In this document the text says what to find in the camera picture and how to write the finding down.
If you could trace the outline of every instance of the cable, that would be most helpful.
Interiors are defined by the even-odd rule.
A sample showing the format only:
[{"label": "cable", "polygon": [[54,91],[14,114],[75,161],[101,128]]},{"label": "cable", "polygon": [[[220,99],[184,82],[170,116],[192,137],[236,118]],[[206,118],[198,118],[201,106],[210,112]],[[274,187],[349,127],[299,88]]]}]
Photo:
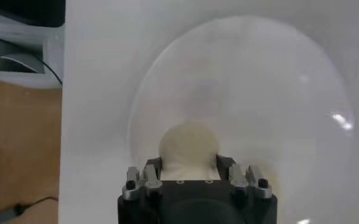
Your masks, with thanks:
[{"label": "cable", "polygon": [[52,69],[42,58],[40,58],[35,52],[33,52],[32,50],[29,50],[29,49],[26,48],[26,47],[20,46],[20,45],[18,45],[18,44],[15,44],[15,43],[13,43],[13,42],[8,41],[8,40],[3,40],[3,39],[1,39],[1,38],[0,38],[0,42],[9,44],[9,45],[14,46],[14,47],[17,47],[18,49],[21,49],[22,51],[24,51],[24,52],[30,54],[31,56],[33,56],[34,58],[36,58],[36,59],[37,59],[38,61],[40,61],[45,67],[47,67],[47,68],[51,71],[51,73],[56,77],[57,81],[59,81],[59,83],[60,83],[61,85],[63,85],[62,80],[59,78],[59,76],[56,74],[56,72],[53,71],[53,69]]},{"label": "cable", "polygon": [[4,223],[8,220],[11,220],[11,219],[14,219],[14,218],[17,218],[19,217],[20,215],[22,215],[27,209],[43,202],[43,201],[46,201],[46,200],[54,200],[54,201],[59,201],[58,198],[56,197],[52,197],[52,196],[49,196],[49,197],[46,197],[46,198],[42,198],[42,199],[39,199],[31,204],[28,204],[28,205],[22,205],[22,204],[16,204],[15,206],[13,206],[12,208],[9,208],[5,211],[1,211],[0,212],[0,223]]},{"label": "cable", "polygon": [[46,200],[54,200],[54,201],[59,201],[59,199],[58,199],[58,198],[55,198],[55,197],[49,196],[49,197],[46,197],[46,198],[39,199],[39,200],[37,200],[36,202],[34,202],[34,203],[32,203],[32,204],[29,204],[29,205],[28,205],[28,207],[27,207],[26,209],[28,209],[28,208],[30,208],[30,207],[33,207],[33,206],[35,206],[35,205],[37,205],[37,204],[40,204],[41,202],[46,201]]}]

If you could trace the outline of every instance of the screw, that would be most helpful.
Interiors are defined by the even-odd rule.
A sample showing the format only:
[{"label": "screw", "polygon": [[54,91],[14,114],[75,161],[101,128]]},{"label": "screw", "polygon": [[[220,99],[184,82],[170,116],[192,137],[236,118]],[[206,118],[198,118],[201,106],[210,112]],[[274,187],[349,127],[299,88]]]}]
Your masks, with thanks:
[{"label": "screw", "polygon": [[266,189],[269,187],[269,181],[264,179],[264,178],[261,178],[258,180],[258,187],[260,188],[263,188],[263,189]]},{"label": "screw", "polygon": [[126,181],[126,189],[134,190],[136,188],[136,182],[134,180]]}]

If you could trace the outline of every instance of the wooden floor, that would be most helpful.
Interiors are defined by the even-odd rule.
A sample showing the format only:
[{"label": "wooden floor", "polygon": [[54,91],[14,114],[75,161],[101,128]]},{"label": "wooden floor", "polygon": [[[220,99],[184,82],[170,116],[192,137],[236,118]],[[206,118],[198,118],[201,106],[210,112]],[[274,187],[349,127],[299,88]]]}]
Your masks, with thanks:
[{"label": "wooden floor", "polygon": [[[62,91],[0,82],[0,211],[59,194]],[[8,224],[56,224],[45,201]]]}]

